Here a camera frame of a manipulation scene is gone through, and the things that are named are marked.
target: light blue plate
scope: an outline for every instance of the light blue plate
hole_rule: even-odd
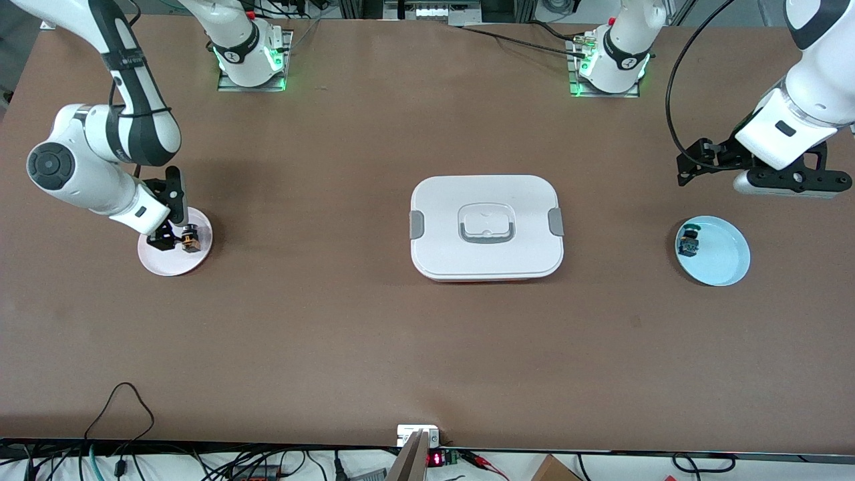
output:
[[[700,226],[698,253],[694,257],[677,253],[686,224]],[[745,236],[733,224],[713,216],[693,217],[683,223],[677,231],[674,252],[689,276],[711,286],[736,284],[751,265],[751,250]]]

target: light blue cable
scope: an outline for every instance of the light blue cable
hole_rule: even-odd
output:
[[[95,472],[98,481],[104,481],[104,476],[101,476],[101,470],[98,469],[98,464],[95,462],[95,446],[89,447],[89,462],[92,464],[92,470]]]

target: brown tabletop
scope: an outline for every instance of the brown tabletop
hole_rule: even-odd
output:
[[[81,436],[127,380],[150,438],[388,444],[428,422],[458,446],[855,454],[855,194],[678,187],[663,95],[689,30],[660,35],[639,99],[572,98],[559,55],[413,21],[324,21],[285,92],[218,93],[192,18],[134,30],[215,249],[156,277],[133,231],[27,179],[57,110],[109,89],[89,45],[41,33],[0,132],[3,436]],[[705,33],[675,87],[683,142],[723,140],[798,58],[784,30]],[[849,135],[829,147],[853,169]],[[489,173],[556,188],[562,266],[429,281],[410,261],[413,187]],[[675,267],[677,226],[703,214],[751,243],[732,287]],[[93,436],[144,424],[124,392]]]

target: white bracket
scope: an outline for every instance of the white bracket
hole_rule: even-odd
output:
[[[410,435],[418,431],[428,432],[431,449],[439,447],[439,428],[434,425],[398,425],[398,443],[396,446],[402,448],[410,439]]]

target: round plate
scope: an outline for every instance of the round plate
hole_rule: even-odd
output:
[[[140,262],[146,269],[159,276],[180,276],[196,269],[202,261],[208,257],[211,245],[214,243],[214,232],[211,230],[211,222],[198,209],[187,208],[188,223],[197,225],[199,243],[202,250],[199,252],[184,252],[181,245],[176,245],[171,251],[160,251],[149,246],[141,235],[137,240],[137,254]],[[181,234],[181,228],[174,228],[176,235]]]
[[[693,257],[678,253],[680,238],[687,224],[700,226],[698,253]],[[694,217],[683,223],[677,231],[674,249],[683,270],[711,286],[736,284],[751,264],[751,250],[745,236],[733,224],[713,216]]]

